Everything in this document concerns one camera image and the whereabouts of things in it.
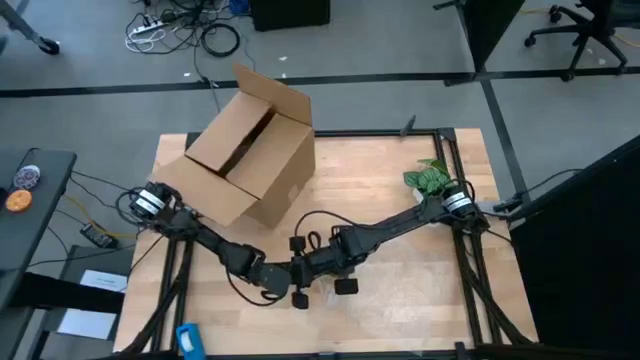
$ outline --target white paper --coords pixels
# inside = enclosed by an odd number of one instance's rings
[[[127,286],[127,277],[93,270],[85,270],[80,284],[124,292]],[[91,337],[106,340],[109,337],[111,327],[116,319],[116,314],[67,309],[58,332],[78,336]]]

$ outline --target office chair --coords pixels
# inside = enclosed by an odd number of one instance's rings
[[[578,50],[573,57],[569,69],[561,75],[563,81],[568,82],[575,77],[575,69],[584,52],[589,37],[598,40],[620,60],[618,75],[626,71],[627,58],[611,40],[615,35],[616,27],[640,28],[640,1],[638,0],[580,0],[578,7],[585,7],[593,13],[593,19],[589,20],[576,12],[563,6],[552,6],[549,10],[551,22],[557,23],[566,14],[576,25],[560,26],[554,28],[532,31],[524,41],[524,46],[531,47],[536,44],[536,35],[577,33],[578,38],[573,42]]]

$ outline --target wooden table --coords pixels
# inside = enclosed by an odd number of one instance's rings
[[[465,176],[478,200],[497,200],[498,192],[479,129],[456,130]],[[160,138],[154,168],[181,155],[186,135]],[[445,145],[451,169],[451,153]],[[288,237],[301,214],[325,209],[358,222],[374,223],[416,204],[402,173],[418,170],[417,159],[435,158],[433,138],[415,136],[317,138],[315,176],[276,229],[241,217],[228,228],[208,224],[227,239],[250,243],[268,261],[291,257]],[[337,219],[324,215],[305,220],[301,229],[327,239]],[[508,236],[505,224],[492,230]],[[157,238],[147,233],[134,261]],[[451,349],[456,341],[472,347],[452,232],[445,225],[425,226],[386,243],[356,268],[360,292],[337,296],[333,279],[313,283],[309,310],[297,310],[287,296],[269,308],[246,303],[229,286],[217,257],[196,245],[185,321],[199,324],[209,354],[275,354]],[[493,294],[514,324],[535,340],[535,328],[515,255],[504,240],[484,234],[482,244]],[[115,350],[127,346],[156,306],[167,242],[161,242],[131,275]],[[236,280],[256,301],[259,290]],[[484,309],[478,305],[485,341]],[[172,323],[173,309],[167,323]],[[174,329],[165,328],[163,348]]]

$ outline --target cardboard box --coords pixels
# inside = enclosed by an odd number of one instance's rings
[[[240,91],[151,178],[222,226],[246,214],[275,227],[315,171],[311,101],[243,66],[233,71]]]

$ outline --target power strip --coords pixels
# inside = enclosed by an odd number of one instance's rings
[[[153,21],[149,26],[139,26],[133,29],[133,31],[131,31],[131,35],[140,35],[149,31],[163,28],[168,25],[169,24],[162,22],[162,20]]]

